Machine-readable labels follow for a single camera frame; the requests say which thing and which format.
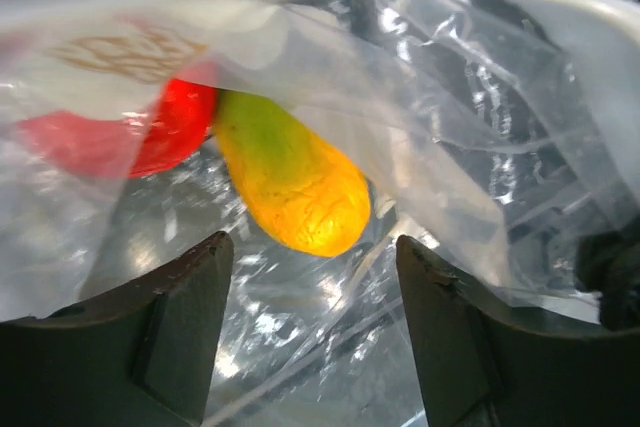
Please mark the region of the yellow green fake mango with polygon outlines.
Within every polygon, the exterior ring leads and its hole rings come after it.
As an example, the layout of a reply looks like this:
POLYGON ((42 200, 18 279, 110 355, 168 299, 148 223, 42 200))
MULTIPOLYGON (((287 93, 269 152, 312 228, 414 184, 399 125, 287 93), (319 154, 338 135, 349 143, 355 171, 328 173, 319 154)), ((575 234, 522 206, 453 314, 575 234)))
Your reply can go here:
POLYGON ((371 215, 365 176, 285 108, 225 91, 212 130, 237 192, 274 240, 335 257, 361 237, 371 215))

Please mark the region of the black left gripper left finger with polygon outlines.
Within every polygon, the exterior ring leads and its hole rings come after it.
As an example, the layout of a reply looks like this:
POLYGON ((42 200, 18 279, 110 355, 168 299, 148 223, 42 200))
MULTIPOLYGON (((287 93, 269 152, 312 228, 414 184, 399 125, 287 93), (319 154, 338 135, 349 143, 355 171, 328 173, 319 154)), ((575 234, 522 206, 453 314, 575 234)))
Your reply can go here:
POLYGON ((1 326, 5 426, 198 426, 233 267, 217 232, 44 319, 1 326))

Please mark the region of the red fake apple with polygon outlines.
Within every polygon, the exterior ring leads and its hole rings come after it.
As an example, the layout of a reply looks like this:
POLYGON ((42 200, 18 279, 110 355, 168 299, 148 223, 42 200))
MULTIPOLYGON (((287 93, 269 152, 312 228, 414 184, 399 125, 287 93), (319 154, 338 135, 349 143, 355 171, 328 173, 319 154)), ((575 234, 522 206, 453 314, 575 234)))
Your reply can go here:
POLYGON ((194 153, 208 135, 217 97, 211 86, 173 78, 152 121, 97 120, 58 110, 19 126, 35 151, 69 172, 134 178, 168 170, 194 153))

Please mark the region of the clear polka dot zip bag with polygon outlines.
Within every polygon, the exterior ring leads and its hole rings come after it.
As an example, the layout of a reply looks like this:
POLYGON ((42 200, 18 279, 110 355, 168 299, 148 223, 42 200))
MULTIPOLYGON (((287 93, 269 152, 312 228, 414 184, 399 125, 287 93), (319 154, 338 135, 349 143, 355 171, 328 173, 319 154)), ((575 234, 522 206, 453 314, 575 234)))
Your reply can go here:
POLYGON ((1 326, 217 232, 233 267, 198 426, 432 426, 396 269, 409 236, 513 308, 599 323, 577 245, 639 218, 639 0, 1 0, 1 326), (152 121, 173 78, 269 98, 365 176, 335 257, 255 221, 212 130, 176 166, 79 175, 19 123, 152 121))

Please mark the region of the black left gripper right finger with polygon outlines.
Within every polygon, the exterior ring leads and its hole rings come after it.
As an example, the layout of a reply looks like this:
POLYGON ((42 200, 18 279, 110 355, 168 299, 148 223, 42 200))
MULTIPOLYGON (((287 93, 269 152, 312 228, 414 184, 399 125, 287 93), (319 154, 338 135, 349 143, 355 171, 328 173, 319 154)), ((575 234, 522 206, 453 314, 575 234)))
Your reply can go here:
POLYGON ((432 426, 635 426, 639 327, 513 308, 409 236, 396 269, 432 426))

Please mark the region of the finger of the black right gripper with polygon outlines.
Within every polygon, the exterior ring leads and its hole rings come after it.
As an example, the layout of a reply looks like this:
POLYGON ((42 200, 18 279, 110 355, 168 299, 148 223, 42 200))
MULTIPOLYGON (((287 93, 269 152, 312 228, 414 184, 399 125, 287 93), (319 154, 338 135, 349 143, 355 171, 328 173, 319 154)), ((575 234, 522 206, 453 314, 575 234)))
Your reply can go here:
POLYGON ((638 328, 639 218, 621 230, 582 237, 574 274, 580 291, 599 293, 599 322, 604 328, 638 328))

